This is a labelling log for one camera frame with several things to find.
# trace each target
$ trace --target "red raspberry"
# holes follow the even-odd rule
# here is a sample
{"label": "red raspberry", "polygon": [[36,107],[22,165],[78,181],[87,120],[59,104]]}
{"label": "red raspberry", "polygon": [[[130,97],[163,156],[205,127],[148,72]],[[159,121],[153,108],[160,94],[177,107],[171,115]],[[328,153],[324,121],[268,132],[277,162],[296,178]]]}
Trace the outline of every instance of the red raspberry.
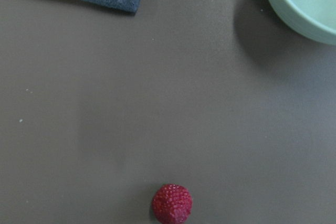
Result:
{"label": "red raspberry", "polygon": [[182,224],[191,212],[193,200],[189,191],[175,184],[163,185],[154,195],[152,209],[162,224]]}

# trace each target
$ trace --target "berry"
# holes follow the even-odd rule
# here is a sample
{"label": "berry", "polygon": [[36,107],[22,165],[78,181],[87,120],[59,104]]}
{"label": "berry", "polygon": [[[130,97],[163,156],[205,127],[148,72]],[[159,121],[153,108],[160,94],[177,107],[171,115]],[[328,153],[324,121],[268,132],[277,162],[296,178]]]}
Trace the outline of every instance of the berry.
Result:
{"label": "berry", "polygon": [[179,185],[163,185],[154,195],[152,209],[162,224],[182,224],[191,212],[193,200],[189,191]]}

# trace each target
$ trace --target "bowl rim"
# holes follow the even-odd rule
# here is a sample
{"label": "bowl rim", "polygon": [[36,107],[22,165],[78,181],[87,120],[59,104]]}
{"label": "bowl rim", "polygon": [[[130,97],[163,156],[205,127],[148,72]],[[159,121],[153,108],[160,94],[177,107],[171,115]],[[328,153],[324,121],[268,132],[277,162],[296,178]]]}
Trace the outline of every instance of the bowl rim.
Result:
{"label": "bowl rim", "polygon": [[306,19],[308,22],[312,23],[313,25],[317,26],[318,28],[325,30],[329,33],[332,33],[334,35],[336,35],[336,29],[331,28],[319,21],[317,21],[316,19],[312,18],[311,16],[307,15],[305,12],[303,12],[292,0],[285,0],[285,2],[295,10],[295,12],[297,12],[301,17],[303,17],[304,19]]}

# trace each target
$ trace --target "plastic bowl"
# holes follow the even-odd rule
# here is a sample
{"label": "plastic bowl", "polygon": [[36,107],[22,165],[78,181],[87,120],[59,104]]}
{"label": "plastic bowl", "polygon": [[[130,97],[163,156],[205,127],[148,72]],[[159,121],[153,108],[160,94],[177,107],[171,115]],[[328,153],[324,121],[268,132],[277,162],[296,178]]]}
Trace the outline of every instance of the plastic bowl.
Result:
{"label": "plastic bowl", "polygon": [[269,0],[293,30],[318,42],[336,45],[336,0]]}

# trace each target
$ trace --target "gray table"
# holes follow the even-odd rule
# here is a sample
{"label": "gray table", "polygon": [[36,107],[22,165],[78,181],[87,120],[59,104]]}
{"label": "gray table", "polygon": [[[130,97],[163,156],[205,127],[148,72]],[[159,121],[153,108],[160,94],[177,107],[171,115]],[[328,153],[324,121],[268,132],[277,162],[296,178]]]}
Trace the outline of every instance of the gray table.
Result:
{"label": "gray table", "polygon": [[335,54],[267,0],[0,0],[0,223],[334,224]]}

